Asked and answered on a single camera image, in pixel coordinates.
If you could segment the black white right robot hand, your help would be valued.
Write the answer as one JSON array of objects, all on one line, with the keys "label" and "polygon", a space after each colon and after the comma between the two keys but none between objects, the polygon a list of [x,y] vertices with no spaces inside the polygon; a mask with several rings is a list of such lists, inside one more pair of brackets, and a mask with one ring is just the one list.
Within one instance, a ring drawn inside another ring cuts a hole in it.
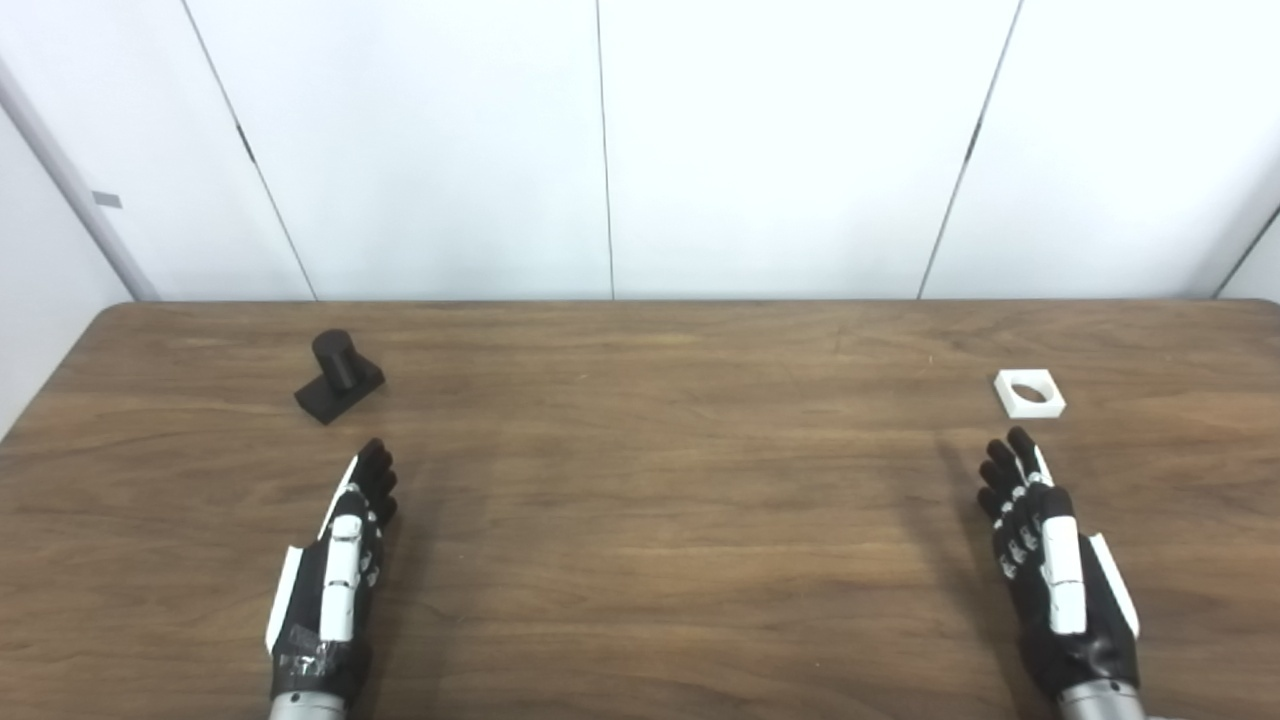
[{"label": "black white right robot hand", "polygon": [[978,506],[1019,624],[1023,666],[1062,700],[1091,683],[1140,688],[1137,609],[1101,534],[1079,528],[1073,497],[1021,427],[986,447]]}]

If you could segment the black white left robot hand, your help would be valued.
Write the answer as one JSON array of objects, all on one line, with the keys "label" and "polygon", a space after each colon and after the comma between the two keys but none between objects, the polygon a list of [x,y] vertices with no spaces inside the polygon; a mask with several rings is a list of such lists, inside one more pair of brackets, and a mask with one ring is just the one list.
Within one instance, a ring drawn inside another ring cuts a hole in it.
[{"label": "black white left robot hand", "polygon": [[346,719],[362,694],[396,484],[392,454],[370,439],[338,482],[315,541],[287,548],[264,638],[271,719]]}]

